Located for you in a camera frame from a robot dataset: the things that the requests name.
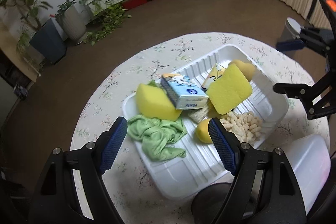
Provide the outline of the cream chenille mitt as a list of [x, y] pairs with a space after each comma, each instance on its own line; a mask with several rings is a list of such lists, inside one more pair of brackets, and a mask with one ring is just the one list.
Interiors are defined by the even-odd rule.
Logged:
[[220, 118], [224, 128], [235, 134], [240, 142], [255, 144], [261, 137], [262, 120], [249, 111], [243, 114], [228, 112]]

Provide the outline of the green cloth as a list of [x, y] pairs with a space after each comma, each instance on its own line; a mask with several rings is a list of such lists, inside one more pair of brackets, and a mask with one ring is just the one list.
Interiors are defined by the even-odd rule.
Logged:
[[127, 134], [141, 142], [144, 154], [152, 161], [186, 157], [185, 149], [173, 146], [187, 134], [181, 118], [169, 121], [139, 114], [128, 120]]

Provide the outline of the white plastic tray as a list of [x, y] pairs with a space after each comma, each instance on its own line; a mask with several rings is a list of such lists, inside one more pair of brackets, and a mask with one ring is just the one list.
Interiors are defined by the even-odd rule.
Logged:
[[[253, 144], [258, 148], [274, 132], [288, 111], [288, 100], [273, 91], [273, 82], [263, 69], [238, 46], [226, 44], [195, 61], [179, 68], [176, 73], [187, 75], [193, 83], [200, 85], [215, 64], [227, 67], [232, 60], [254, 64], [257, 71], [251, 81], [252, 95], [239, 104], [234, 112], [253, 112], [262, 121], [261, 136]], [[139, 156], [144, 162], [155, 186], [170, 200], [180, 200], [193, 195], [227, 174], [221, 159], [212, 144], [202, 144], [194, 138], [196, 123], [186, 113], [181, 115], [187, 135], [175, 143], [175, 147], [186, 150], [186, 157], [169, 161], [152, 161], [135, 142]]]

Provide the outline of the black cylindrical container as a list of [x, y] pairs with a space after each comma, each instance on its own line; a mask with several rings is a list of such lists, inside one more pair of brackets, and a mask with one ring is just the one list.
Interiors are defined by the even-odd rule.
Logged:
[[214, 223], [226, 205], [229, 210], [222, 212], [218, 223], [247, 223], [246, 219], [252, 217], [255, 210], [256, 199], [238, 183], [212, 184], [201, 190], [191, 203], [194, 223]]

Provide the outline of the tan gourd-shaped sponge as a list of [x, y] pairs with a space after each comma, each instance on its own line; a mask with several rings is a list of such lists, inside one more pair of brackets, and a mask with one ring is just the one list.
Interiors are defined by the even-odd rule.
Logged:
[[238, 59], [232, 60], [229, 65], [231, 64], [235, 64], [249, 82], [252, 81], [254, 74], [256, 73], [256, 67], [253, 64], [245, 63]]

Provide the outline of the translucent plastic container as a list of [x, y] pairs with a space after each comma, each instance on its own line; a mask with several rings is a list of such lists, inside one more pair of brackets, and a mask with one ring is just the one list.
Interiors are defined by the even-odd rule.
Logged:
[[281, 148], [296, 176], [308, 213], [330, 172], [331, 160], [325, 140], [321, 135], [311, 134]]

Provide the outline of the grey trash can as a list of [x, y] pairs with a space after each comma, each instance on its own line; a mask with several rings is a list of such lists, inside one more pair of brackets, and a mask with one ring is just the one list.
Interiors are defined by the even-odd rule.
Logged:
[[295, 19], [291, 17], [287, 17], [285, 21], [285, 26], [282, 31], [282, 34], [280, 38], [278, 39], [278, 42], [285, 42], [288, 40], [293, 40], [299, 37], [299, 34], [301, 33], [302, 25], [298, 23]]

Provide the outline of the large yellow sponge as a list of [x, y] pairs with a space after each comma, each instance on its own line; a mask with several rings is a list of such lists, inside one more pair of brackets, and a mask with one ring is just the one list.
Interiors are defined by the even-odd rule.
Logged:
[[139, 113], [147, 118], [176, 121], [182, 113], [182, 110], [177, 110], [166, 93], [158, 87], [139, 84], [135, 101]]

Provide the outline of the plant in white ribbed pot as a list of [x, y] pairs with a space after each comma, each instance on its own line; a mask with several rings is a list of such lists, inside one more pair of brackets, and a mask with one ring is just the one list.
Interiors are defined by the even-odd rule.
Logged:
[[75, 3], [75, 0], [66, 0], [61, 5], [58, 5], [55, 19], [66, 35], [75, 45], [78, 45], [87, 37], [87, 28], [75, 8]]

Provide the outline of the small blue bag on floor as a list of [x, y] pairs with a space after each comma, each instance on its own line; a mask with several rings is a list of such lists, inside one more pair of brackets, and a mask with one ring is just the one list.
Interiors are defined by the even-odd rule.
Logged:
[[24, 101], [28, 96], [28, 90], [20, 84], [16, 84], [14, 87], [14, 94], [21, 100]]

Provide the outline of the white braided rope pad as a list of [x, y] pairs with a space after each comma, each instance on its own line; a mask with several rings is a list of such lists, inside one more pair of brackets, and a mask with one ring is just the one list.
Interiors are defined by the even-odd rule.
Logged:
[[207, 116], [211, 108], [212, 108], [212, 104], [207, 103], [201, 109], [190, 110], [187, 115], [193, 122], [200, 123], [202, 120], [205, 119], [205, 117]]

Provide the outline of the trailing vine plant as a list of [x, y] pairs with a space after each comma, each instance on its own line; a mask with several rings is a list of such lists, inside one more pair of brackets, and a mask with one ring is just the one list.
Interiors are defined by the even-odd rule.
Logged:
[[88, 9], [98, 29], [89, 31], [84, 42], [90, 45], [102, 40], [118, 28], [126, 18], [125, 9], [119, 0], [78, 0], [80, 5]]

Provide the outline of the blue tissue pack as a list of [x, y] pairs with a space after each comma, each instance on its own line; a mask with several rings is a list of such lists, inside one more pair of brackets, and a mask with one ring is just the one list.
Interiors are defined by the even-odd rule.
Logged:
[[210, 85], [215, 82], [225, 71], [225, 67], [216, 63], [211, 69], [210, 73], [206, 77], [205, 81], [202, 83], [202, 89], [208, 90]]

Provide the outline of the tall plant dark pot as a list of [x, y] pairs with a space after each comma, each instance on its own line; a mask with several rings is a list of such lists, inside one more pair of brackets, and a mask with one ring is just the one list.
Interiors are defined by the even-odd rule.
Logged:
[[35, 62], [36, 50], [51, 64], [58, 63], [65, 55], [67, 47], [60, 36], [54, 21], [49, 18], [43, 23], [39, 13], [51, 9], [44, 0], [1, 0], [1, 7], [17, 9], [19, 20], [23, 24], [20, 30], [18, 52], [27, 60]]

